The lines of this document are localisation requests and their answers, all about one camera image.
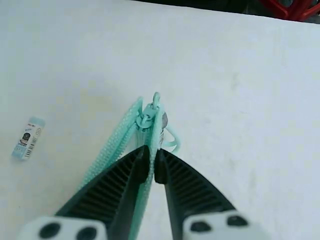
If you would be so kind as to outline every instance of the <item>white table surface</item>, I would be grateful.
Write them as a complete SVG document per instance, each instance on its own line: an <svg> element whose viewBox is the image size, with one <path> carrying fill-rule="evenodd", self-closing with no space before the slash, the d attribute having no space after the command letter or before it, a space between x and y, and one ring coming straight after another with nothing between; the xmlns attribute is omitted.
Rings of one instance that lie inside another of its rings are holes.
<svg viewBox="0 0 320 240"><path fill-rule="evenodd" d="M0 2L0 236L55 213L161 93L177 154L273 239L319 239L320 26L129 0ZM29 117L46 126L11 160ZM154 184L138 239L171 239Z"/></svg>

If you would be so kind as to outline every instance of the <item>mint green zipper pouch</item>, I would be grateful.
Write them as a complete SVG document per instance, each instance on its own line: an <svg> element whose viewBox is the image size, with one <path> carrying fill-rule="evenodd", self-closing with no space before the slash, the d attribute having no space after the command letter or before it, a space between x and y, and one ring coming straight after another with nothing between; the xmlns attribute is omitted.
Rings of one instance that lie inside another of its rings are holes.
<svg viewBox="0 0 320 240"><path fill-rule="evenodd" d="M174 141L164 141L164 129L173 135ZM165 113L164 106L160 103L160 94L158 92L154 94L152 103L149 103L144 110L142 97L139 97L128 109L100 150L96 160L85 173L80 185L81 189L95 176L115 163L122 156L129 142L134 139L134 136L136 148L143 145L149 147L150 165L148 177L140 185L138 191L129 240L135 240L139 232L154 175L154 162L157 150L162 146L174 147L172 152L176 152L180 147L177 135L168 125L167 114Z"/></svg>

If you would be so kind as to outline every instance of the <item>red object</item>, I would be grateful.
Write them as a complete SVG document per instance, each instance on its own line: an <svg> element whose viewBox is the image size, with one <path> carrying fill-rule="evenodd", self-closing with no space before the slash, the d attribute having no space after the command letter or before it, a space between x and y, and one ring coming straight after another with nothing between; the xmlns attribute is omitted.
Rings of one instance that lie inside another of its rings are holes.
<svg viewBox="0 0 320 240"><path fill-rule="evenodd" d="M260 0L262 4L270 9L278 19L304 21L320 11L320 3L311 6L312 0L293 0L291 6L286 7L277 0Z"/></svg>

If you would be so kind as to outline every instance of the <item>black rivet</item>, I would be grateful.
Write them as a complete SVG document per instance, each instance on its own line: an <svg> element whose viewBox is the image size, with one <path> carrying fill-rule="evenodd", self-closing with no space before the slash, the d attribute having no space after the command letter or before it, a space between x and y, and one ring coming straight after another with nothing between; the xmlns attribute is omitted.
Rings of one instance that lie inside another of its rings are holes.
<svg viewBox="0 0 320 240"><path fill-rule="evenodd" d="M190 230L192 232L209 232L212 230L211 226L205 221L195 221L191 224Z"/></svg>
<svg viewBox="0 0 320 240"><path fill-rule="evenodd" d="M39 236L42 239L50 239L58 234L60 230L60 223L52 222L43 226L39 232Z"/></svg>
<svg viewBox="0 0 320 240"><path fill-rule="evenodd" d="M238 216L238 215L233 215L233 216L228 217L226 223L229 226L237 226L237 227L249 225L247 220L245 220L242 216Z"/></svg>
<svg viewBox="0 0 320 240"><path fill-rule="evenodd" d="M76 240L94 240L96 235L97 230L92 226L88 226L78 232Z"/></svg>

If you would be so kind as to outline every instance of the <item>eraser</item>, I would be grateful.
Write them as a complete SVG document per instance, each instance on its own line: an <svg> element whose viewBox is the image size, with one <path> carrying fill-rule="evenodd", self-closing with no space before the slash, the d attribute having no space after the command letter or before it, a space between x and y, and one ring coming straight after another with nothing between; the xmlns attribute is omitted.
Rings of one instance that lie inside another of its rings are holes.
<svg viewBox="0 0 320 240"><path fill-rule="evenodd" d="M11 156L20 160L29 159L44 127L45 121L43 119L31 117Z"/></svg>

